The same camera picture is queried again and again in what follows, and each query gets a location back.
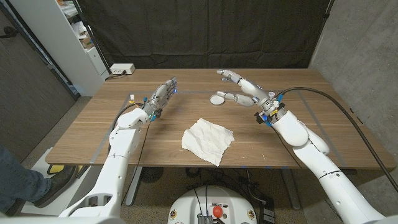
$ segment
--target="robotic arm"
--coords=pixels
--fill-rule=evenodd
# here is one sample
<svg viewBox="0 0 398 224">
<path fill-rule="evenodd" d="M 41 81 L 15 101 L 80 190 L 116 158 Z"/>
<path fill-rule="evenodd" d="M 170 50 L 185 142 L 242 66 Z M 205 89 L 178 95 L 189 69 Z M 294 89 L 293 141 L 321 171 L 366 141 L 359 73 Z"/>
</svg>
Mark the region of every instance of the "robotic arm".
<svg viewBox="0 0 398 224">
<path fill-rule="evenodd" d="M 93 189 L 59 217 L 119 217 L 124 181 L 130 155 L 140 140 L 141 125 L 161 116 L 177 92 L 175 77 L 161 84 L 140 108 L 121 115 L 109 135 L 111 150 Z"/>
<path fill-rule="evenodd" d="M 366 201 L 344 173 L 326 156 L 329 148 L 323 139 L 308 129 L 292 112 L 284 109 L 284 104 L 280 102 L 282 96 L 274 98 L 274 93 L 266 93 L 259 85 L 232 71 L 218 70 L 217 73 L 224 76 L 224 81 L 237 83 L 243 92 L 252 96 L 253 104 L 257 104 L 262 110 L 255 114 L 257 121 L 274 128 L 293 146 L 296 156 L 318 178 L 344 223 L 367 223 L 385 218 Z M 220 91 L 217 95 L 237 103 L 241 99 L 238 95 L 234 97 L 230 93 Z"/>
</svg>

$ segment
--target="blue connector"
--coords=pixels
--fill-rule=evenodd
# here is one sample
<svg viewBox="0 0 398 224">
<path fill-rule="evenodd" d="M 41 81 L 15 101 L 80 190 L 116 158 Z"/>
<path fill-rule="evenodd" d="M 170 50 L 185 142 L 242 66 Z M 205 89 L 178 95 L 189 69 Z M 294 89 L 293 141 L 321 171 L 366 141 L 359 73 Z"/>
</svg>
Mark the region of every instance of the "blue connector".
<svg viewBox="0 0 398 224">
<path fill-rule="evenodd" d="M 283 98 L 283 97 L 284 97 L 283 94 L 280 94 L 280 95 L 278 96 L 277 100 L 278 100 L 279 103 L 282 101 L 282 98 Z"/>
<path fill-rule="evenodd" d="M 270 126 L 270 127 L 272 126 L 272 124 L 271 124 L 270 122 L 267 121 L 267 116 L 266 116 L 265 114 L 262 115 L 262 119 L 264 120 L 264 123 L 265 123 L 267 126 Z"/>
</svg>

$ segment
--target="electrical outlet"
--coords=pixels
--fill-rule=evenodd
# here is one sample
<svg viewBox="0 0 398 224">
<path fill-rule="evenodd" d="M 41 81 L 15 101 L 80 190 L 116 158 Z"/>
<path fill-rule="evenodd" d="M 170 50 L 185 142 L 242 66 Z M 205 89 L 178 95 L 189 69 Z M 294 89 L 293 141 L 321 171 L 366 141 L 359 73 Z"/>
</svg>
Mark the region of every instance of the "electrical outlet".
<svg viewBox="0 0 398 224">
<path fill-rule="evenodd" d="M 111 66 L 111 72 L 113 75 L 122 74 L 123 71 L 126 71 L 126 74 L 132 74 L 135 69 L 136 68 L 133 63 L 114 63 Z"/>
</svg>

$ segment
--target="white robot body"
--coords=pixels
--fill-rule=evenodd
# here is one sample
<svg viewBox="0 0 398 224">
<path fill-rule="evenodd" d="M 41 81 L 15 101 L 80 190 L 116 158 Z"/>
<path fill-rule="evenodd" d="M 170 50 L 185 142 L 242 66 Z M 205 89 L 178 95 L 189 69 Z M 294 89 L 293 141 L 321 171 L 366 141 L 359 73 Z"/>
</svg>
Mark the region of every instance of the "white robot body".
<svg viewBox="0 0 398 224">
<path fill-rule="evenodd" d="M 212 219 L 216 219 L 213 214 L 215 206 L 222 208 L 223 216 L 220 220 L 225 224 L 257 223 L 252 205 L 235 191 L 215 185 L 207 186 L 207 193 L 206 186 L 198 187 L 195 190 L 188 191 L 174 202 L 170 209 L 168 224 L 199 223 L 198 216 L 201 214 L 206 216 L 207 213 L 212 216 Z"/>
</svg>

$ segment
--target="crumpled napkin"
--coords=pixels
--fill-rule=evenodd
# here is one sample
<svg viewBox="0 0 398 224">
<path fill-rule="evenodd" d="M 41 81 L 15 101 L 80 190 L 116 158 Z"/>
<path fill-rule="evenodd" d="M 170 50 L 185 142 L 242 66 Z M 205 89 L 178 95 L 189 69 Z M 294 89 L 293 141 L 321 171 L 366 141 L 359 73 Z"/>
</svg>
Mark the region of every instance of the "crumpled napkin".
<svg viewBox="0 0 398 224">
<path fill-rule="evenodd" d="M 182 147 L 219 166 L 224 151 L 234 140 L 232 131 L 200 118 L 190 129 L 184 131 Z"/>
</svg>

